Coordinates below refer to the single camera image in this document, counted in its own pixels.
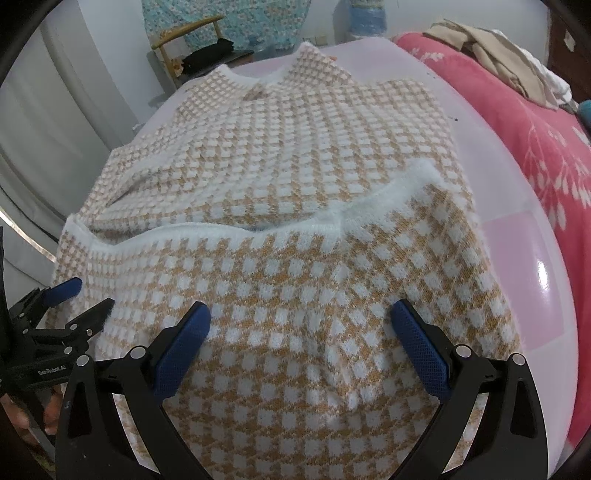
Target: red bedsheet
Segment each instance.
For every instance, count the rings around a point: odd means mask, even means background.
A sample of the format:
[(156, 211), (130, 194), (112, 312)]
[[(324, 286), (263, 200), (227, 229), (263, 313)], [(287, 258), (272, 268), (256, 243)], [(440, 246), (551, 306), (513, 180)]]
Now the red bedsheet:
[(527, 101), (476, 61), (409, 33), (395, 40), (452, 85), (499, 135), (538, 196), (569, 274), (579, 331), (579, 384), (569, 442), (591, 425), (591, 147), (576, 117)]

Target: blue floral fabric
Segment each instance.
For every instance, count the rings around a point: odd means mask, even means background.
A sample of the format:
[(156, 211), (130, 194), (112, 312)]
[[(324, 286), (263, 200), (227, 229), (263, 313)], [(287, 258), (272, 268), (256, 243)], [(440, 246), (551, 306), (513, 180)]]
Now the blue floral fabric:
[[(225, 15), (219, 22), (222, 35), (237, 49), (247, 48), (251, 40), (271, 41), (277, 49), (291, 48), (298, 40), (311, 0), (142, 0), (146, 31), (150, 39), (163, 30), (214, 15)], [(212, 25), (185, 35), (193, 50), (217, 40)]]
[(384, 0), (349, 0), (352, 7), (384, 8)]

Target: beige clothing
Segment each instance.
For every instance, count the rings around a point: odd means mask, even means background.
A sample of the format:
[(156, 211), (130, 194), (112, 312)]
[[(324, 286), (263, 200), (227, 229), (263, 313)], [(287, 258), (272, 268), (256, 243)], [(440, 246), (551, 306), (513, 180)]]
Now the beige clothing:
[(524, 53), (494, 32), (442, 20), (424, 33), (456, 50), (466, 47), (486, 70), (537, 105), (556, 110), (547, 100), (544, 82)]
[(437, 407), (393, 302), (481, 355), (519, 337), (433, 94), (358, 83), (310, 44), (295, 57), (261, 80), (218, 68), (112, 153), (57, 254), (55, 282), (84, 289), (49, 324), (111, 296), (95, 357), (116, 358), (201, 300), (210, 333), (164, 407), (213, 478), (387, 478)]

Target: screw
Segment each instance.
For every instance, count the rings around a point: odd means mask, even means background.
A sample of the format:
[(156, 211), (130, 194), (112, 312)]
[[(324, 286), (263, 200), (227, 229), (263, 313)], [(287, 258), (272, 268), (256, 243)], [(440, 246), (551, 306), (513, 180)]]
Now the screw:
[(146, 349), (142, 346), (137, 346), (131, 351), (131, 358), (142, 358), (146, 354)]
[(83, 367), (88, 363), (88, 355), (80, 355), (77, 359), (76, 359), (76, 365), (78, 365), (79, 367)]
[(521, 367), (525, 365), (525, 357), (520, 353), (516, 353), (515, 355), (513, 355), (513, 361)]
[(466, 345), (460, 345), (456, 348), (456, 353), (462, 358), (470, 358), (472, 355), (472, 350), (470, 350), (470, 348)]

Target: white cloth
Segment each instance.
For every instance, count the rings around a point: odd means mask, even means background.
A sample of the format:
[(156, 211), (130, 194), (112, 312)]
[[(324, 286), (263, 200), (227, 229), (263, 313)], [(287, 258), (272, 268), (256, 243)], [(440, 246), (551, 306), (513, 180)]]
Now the white cloth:
[[(491, 30), (491, 32), (509, 40), (509, 38), (500, 30)], [(549, 70), (529, 51), (521, 48), (519, 45), (514, 45), (527, 57), (533, 68), (535, 68), (538, 78), (544, 83), (547, 101), (556, 106), (569, 105), (574, 111), (577, 111), (579, 109), (579, 104), (573, 100), (573, 92), (571, 91), (568, 82)]]

